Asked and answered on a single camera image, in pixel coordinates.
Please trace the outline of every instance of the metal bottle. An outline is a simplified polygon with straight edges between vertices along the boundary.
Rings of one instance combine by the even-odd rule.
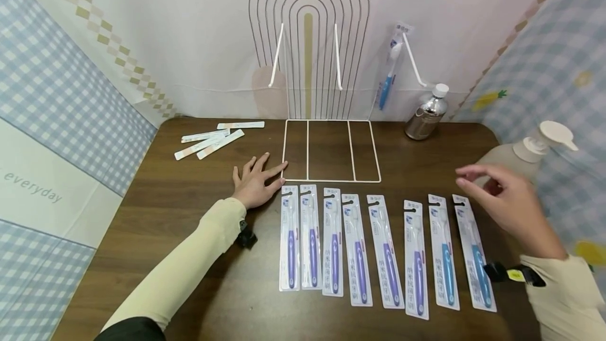
[[[413,140],[425,140],[429,137],[448,109],[448,103],[444,100],[446,93],[448,86],[438,83],[431,93],[420,98],[420,106],[404,126],[408,137]]]

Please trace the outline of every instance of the hand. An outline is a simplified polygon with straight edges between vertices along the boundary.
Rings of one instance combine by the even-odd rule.
[[[269,153],[263,154],[258,161],[257,157],[253,157],[242,168],[242,178],[240,178],[238,166],[234,166],[234,185],[236,189],[231,197],[238,199],[246,207],[246,210],[258,207],[270,200],[286,182],[286,179],[280,178],[269,186],[265,185],[269,178],[279,174],[288,165],[288,162],[284,161],[274,168],[263,171],[263,166],[268,158]]]
[[[530,256],[566,259],[568,254],[547,221],[533,185],[501,166],[468,165],[456,169],[456,184],[493,220],[518,239]],[[483,188],[473,181],[489,176]]]

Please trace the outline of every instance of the beige sleeve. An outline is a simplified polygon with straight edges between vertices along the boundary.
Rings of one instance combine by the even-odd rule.
[[[521,261],[547,284],[526,289],[543,340],[606,340],[606,324],[598,312],[604,301],[583,258],[569,256],[561,261],[522,256]]]
[[[219,200],[198,228],[179,244],[118,307],[102,331],[131,317],[148,317],[164,330],[215,260],[234,243],[246,208],[238,200]]]

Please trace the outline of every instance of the toothbrush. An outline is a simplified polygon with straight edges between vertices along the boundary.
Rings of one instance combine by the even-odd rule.
[[[292,226],[292,201],[288,198],[288,286],[295,288],[295,227]]]
[[[353,228],[353,232],[355,233],[356,238],[358,239],[354,244],[356,252],[356,269],[358,270],[358,285],[360,287],[360,296],[362,297],[362,302],[366,304],[368,297],[366,295],[366,272],[364,270],[364,255],[362,253],[363,237],[360,237],[360,234],[358,233],[358,227],[356,226],[356,224],[360,221],[360,214],[357,210],[351,210],[349,208],[347,209],[347,212],[352,212],[349,224]]]
[[[339,292],[339,241],[337,238],[337,213],[332,206],[332,202],[326,202],[326,209],[329,210],[330,223],[332,225],[332,241],[330,245],[330,260],[332,271],[332,293]]]
[[[391,89],[391,82],[393,80],[393,73],[396,69],[396,62],[398,61],[398,57],[400,56],[400,51],[402,51],[402,43],[397,43],[392,47],[389,52],[388,61],[391,64],[391,68],[389,73],[387,74],[387,78],[385,79],[385,83],[383,83],[383,87],[380,91],[380,99],[379,99],[379,109],[383,110],[385,103],[387,101],[387,95],[389,94],[389,90]]]
[[[476,277],[478,278],[480,289],[482,290],[482,298],[484,300],[484,306],[490,308],[492,305],[492,298],[490,297],[490,288],[486,272],[484,272],[484,258],[482,255],[482,249],[480,248],[480,236],[478,233],[478,226],[475,221],[469,220],[468,222],[469,234],[471,238],[471,253],[473,254],[473,261],[476,266]]]
[[[391,247],[390,247],[390,242],[391,241],[391,237],[387,237],[387,235],[391,235],[390,231],[389,231],[389,226],[387,225],[387,216],[386,216],[386,211],[383,207],[378,207],[378,209],[374,210],[373,212],[378,212],[379,213],[379,221],[381,222],[382,225],[382,232],[383,232],[383,239],[386,241],[383,244],[383,254],[385,256],[385,261],[387,264],[387,277],[389,279],[389,286],[391,288],[391,296],[393,297],[393,304],[395,306],[399,306],[400,305],[400,294],[398,292],[398,283],[397,283],[397,278],[396,278],[396,268],[393,264],[393,256],[391,254]]]
[[[453,280],[453,262],[450,254],[450,248],[448,248],[448,238],[446,232],[448,230],[448,213],[446,210],[440,210],[440,228],[442,228],[443,242],[442,242],[442,260],[444,266],[444,285],[446,286],[446,297],[449,305],[455,305],[455,282]]]
[[[317,244],[316,244],[316,219],[314,216],[314,209],[316,205],[315,197],[312,195],[311,201],[311,210],[307,211],[307,215],[309,216],[308,224],[310,227],[309,230],[309,254],[310,254],[310,269],[311,269],[311,285],[314,287],[318,286],[318,254],[317,254]]]
[[[423,286],[423,262],[421,260],[420,251],[421,247],[419,244],[419,233],[420,233],[420,224],[421,219],[418,216],[413,217],[412,220],[412,228],[413,228],[413,237],[415,238],[415,305],[417,314],[419,316],[423,315],[425,303],[425,287]]]

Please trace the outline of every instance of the brown tabletop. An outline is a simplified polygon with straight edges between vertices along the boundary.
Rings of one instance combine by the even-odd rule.
[[[219,122],[226,120],[176,118],[160,127],[53,340],[94,338],[145,275],[196,228],[200,216],[216,200],[232,194],[233,166],[242,166],[252,155],[266,151],[271,153],[268,165],[281,161],[284,121],[266,121],[264,129],[244,129],[244,137],[202,161],[195,155],[175,161],[173,153],[184,148],[181,136],[213,130]],[[289,125],[287,178],[305,177],[305,126],[306,123]],[[405,137],[402,123],[377,122],[372,129],[382,182],[318,183],[318,192],[323,187],[336,187],[342,193],[360,197],[385,196],[400,276],[404,266],[403,199],[427,205],[427,194],[446,197],[461,310],[436,305],[431,258],[427,265],[430,320],[407,316],[403,310],[383,309],[373,250],[368,251],[372,308],[350,305],[347,274],[343,298],[324,297],[321,292],[280,293],[280,215],[279,200],[274,197],[267,205],[248,213],[247,221],[259,237],[257,244],[252,250],[233,246],[215,262],[168,326],[168,340],[539,338],[538,324],[522,284],[493,285],[497,313],[471,307],[461,243],[453,226],[456,220],[451,194],[462,194],[455,185],[454,169],[477,161],[498,144],[492,132],[478,124],[442,123],[434,137],[415,142]],[[351,138],[356,178],[376,179],[368,125],[352,123]],[[347,123],[312,123],[310,178],[351,179]],[[513,265],[518,258],[501,230],[476,203],[472,206],[487,259]],[[362,220],[364,234],[370,240],[368,216]],[[430,253],[427,219],[424,227],[426,250]]]

